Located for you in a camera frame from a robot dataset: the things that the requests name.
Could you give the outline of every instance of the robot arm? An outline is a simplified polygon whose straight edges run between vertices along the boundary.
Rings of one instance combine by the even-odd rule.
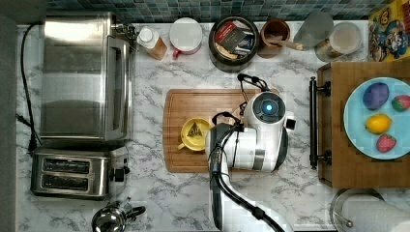
[[[287,220],[276,211],[251,201],[230,184],[228,167],[271,172],[285,160],[288,136],[286,128],[294,128],[295,121],[287,119],[281,98],[272,93],[257,77],[243,74],[262,93],[247,101],[244,124],[235,119],[234,126],[217,124],[207,133],[205,152],[209,157],[212,217],[221,231],[293,231]]]
[[[235,140],[234,137],[230,136],[228,140]],[[228,160],[229,156],[221,147],[215,147],[210,154],[210,190],[213,220],[216,227],[221,231],[235,232],[293,231],[286,219],[276,211],[247,199],[231,186]],[[244,163],[244,160],[238,160],[237,163]]]

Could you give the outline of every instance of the toaster slot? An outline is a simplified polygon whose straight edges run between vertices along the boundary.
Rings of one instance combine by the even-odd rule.
[[[43,175],[42,186],[46,189],[87,190],[88,179],[77,177]]]
[[[44,159],[43,171],[88,174],[90,162],[67,159]]]

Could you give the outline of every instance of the blue plate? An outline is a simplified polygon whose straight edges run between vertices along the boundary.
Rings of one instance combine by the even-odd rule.
[[[368,86],[382,82],[389,86],[389,98],[378,109],[369,110],[363,103],[363,94]],[[357,149],[369,157],[379,160],[391,160],[402,157],[410,152],[410,109],[397,112],[392,107],[392,100],[397,95],[410,95],[410,86],[400,80],[389,77],[378,77],[366,81],[356,88],[344,107],[344,128],[347,136]],[[392,119],[388,133],[396,140],[396,145],[387,153],[376,149],[376,143],[381,134],[374,134],[365,127],[366,120],[373,114],[384,113]]]

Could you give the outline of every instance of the tray handle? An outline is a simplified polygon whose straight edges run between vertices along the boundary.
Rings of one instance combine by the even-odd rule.
[[[323,86],[316,85],[316,77],[312,76],[309,81],[309,120],[310,120],[310,166],[311,169],[316,170],[317,161],[319,156],[317,155],[317,101],[316,93],[322,92],[325,97],[331,95],[331,82],[327,81]],[[332,153],[326,151],[324,156],[320,156],[324,161],[329,162]]]

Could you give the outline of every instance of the tile backsplash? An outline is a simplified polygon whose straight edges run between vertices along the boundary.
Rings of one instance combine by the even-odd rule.
[[[189,16],[215,22],[223,15],[244,15],[253,21],[278,17],[303,20],[313,11],[333,19],[363,19],[388,0],[47,0],[49,10],[111,11],[126,22],[173,22]]]

